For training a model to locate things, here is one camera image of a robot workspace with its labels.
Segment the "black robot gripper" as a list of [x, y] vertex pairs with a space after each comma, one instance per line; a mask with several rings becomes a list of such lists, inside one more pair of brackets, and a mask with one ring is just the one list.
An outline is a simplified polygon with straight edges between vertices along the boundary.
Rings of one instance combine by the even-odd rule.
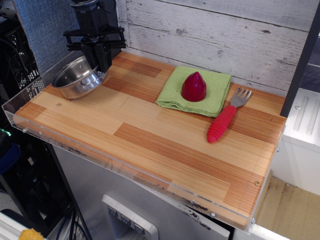
[[[63, 36], [70, 51], [82, 50], [91, 68], [97, 65], [102, 72], [107, 72], [112, 65], [110, 49], [126, 47], [125, 29], [109, 24], [108, 14], [103, 6], [73, 6], [79, 29], [66, 30]], [[91, 46], [95, 46], [95, 55]]]

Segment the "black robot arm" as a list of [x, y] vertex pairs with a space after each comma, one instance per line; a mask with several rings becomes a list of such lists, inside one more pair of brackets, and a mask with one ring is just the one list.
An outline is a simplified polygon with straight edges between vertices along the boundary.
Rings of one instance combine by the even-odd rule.
[[91, 68], [98, 68], [105, 73], [112, 66], [112, 49], [124, 49], [125, 29], [112, 26], [109, 14], [116, 10], [108, 8], [107, 0], [72, 0], [71, 7], [75, 11], [79, 29], [65, 31], [69, 51], [82, 51]]

